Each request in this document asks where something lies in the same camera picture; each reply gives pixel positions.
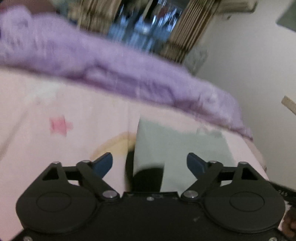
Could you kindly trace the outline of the grey and black jacket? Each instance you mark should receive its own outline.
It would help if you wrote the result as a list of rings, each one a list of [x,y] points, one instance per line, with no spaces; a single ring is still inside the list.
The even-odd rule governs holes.
[[[126,159],[126,175],[132,192],[178,192],[197,179],[187,167],[194,153],[204,161],[234,166],[235,161],[221,132],[181,132],[141,119],[135,147]]]

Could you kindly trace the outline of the pink bed sheet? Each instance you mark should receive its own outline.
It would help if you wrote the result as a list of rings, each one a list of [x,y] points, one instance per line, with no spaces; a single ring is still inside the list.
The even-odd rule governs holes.
[[[74,166],[110,152],[113,166],[104,180],[127,191],[125,160],[141,118],[180,132],[214,133],[234,163],[249,162],[266,175],[255,145],[225,128],[62,78],[1,68],[1,240],[22,230],[16,201],[52,162]]]

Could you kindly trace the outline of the covered standing fan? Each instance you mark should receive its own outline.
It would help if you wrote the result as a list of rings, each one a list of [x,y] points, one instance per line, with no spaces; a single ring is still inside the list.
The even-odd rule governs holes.
[[[204,46],[195,46],[185,56],[183,65],[192,75],[196,75],[208,57],[208,50]]]

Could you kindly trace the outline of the purple duvet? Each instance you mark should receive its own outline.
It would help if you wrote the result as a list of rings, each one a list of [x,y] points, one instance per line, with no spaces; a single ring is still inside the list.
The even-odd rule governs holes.
[[[112,93],[172,106],[252,138],[237,100],[183,67],[80,31],[64,18],[1,13],[1,65],[81,81]]]

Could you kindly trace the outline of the left beige curtain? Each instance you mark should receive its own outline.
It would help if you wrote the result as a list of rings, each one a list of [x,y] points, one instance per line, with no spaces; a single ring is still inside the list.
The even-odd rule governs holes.
[[[119,0],[51,1],[57,11],[80,29],[107,35]]]

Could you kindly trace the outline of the beige curtain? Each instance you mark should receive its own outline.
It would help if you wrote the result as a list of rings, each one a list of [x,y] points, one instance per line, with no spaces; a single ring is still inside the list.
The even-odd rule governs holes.
[[[189,1],[163,45],[160,56],[175,63],[183,63],[185,56],[203,35],[220,3],[217,0]]]
[[[51,1],[57,11],[80,29],[107,35],[119,0]]]

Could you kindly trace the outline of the right beige curtain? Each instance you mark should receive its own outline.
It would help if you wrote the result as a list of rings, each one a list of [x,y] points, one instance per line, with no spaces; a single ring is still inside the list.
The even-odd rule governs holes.
[[[183,63],[185,56],[203,35],[220,3],[217,0],[189,1],[163,45],[160,56],[175,63]]]

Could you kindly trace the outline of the balcony window frame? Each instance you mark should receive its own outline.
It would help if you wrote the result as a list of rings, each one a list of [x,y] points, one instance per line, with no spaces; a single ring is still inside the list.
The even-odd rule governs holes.
[[[159,54],[189,1],[122,1],[108,39]]]

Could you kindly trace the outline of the wall air conditioner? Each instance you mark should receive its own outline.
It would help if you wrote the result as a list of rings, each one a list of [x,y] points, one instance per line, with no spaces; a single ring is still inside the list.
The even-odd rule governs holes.
[[[233,14],[252,14],[255,12],[258,5],[256,0],[229,0],[221,1],[216,15],[226,15],[230,18]]]

